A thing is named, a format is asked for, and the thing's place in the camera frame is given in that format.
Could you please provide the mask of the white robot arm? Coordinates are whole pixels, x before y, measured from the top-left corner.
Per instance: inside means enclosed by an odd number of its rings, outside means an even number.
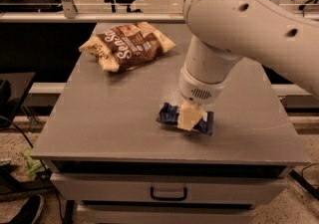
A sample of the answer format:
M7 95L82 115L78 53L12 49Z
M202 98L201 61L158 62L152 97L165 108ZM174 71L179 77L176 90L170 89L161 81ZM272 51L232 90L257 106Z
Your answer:
M179 128L198 124L243 58L319 96L318 22L292 15L279 0L185 0L183 18L192 37L179 77Z

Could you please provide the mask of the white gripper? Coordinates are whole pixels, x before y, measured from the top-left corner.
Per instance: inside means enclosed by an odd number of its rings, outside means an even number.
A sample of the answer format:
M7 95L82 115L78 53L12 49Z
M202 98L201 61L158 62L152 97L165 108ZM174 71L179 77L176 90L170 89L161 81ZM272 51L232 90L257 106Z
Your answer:
M212 104L224 89L225 82L206 84L196 79L186 67L182 67L178 87L186 100L179 108L177 127L192 130L204 116L202 105Z

